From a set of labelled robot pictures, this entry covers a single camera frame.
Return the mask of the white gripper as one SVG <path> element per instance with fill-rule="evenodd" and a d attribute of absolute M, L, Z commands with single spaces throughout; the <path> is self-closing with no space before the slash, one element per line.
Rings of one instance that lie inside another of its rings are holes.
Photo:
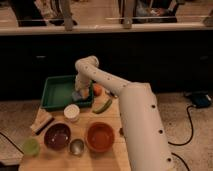
<path fill-rule="evenodd" d="M 87 99 L 90 95 L 91 80 L 81 74 L 77 74 L 75 78 L 75 90 L 81 95 L 83 99 Z"/>

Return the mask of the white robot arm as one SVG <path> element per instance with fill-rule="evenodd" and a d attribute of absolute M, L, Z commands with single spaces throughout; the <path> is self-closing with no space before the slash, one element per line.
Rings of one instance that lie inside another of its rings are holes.
<path fill-rule="evenodd" d="M 131 82 L 100 70 L 96 56 L 78 59 L 75 68 L 78 88 L 94 80 L 118 96 L 131 171 L 176 171 L 150 84 Z"/>

